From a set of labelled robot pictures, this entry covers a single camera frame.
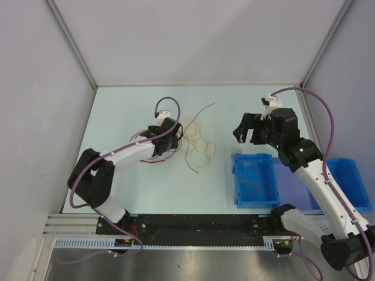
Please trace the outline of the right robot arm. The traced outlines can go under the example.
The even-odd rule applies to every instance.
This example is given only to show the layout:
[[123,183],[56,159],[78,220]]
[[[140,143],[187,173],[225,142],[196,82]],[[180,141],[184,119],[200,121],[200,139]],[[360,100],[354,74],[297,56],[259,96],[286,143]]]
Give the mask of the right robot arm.
[[272,211],[271,230],[277,235],[287,231],[301,235],[317,246],[327,263],[338,271],[368,259],[372,275],[374,226],[347,199],[315,143],[301,137],[294,110],[277,108],[267,114],[245,113],[233,131],[238,143],[246,141],[249,130],[253,132],[252,144],[276,149],[279,160],[307,186],[329,223],[326,228],[293,205],[285,204]]

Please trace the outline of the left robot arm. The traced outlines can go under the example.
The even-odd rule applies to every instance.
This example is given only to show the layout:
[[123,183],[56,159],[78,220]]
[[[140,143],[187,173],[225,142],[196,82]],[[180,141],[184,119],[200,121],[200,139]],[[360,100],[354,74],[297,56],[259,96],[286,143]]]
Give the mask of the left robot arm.
[[114,175],[142,160],[161,156],[178,147],[181,124],[171,117],[149,126],[130,143],[113,152],[100,153],[86,149],[80,156],[67,186],[78,195],[84,206],[109,219],[109,227],[117,234],[129,229],[128,211],[111,194]]

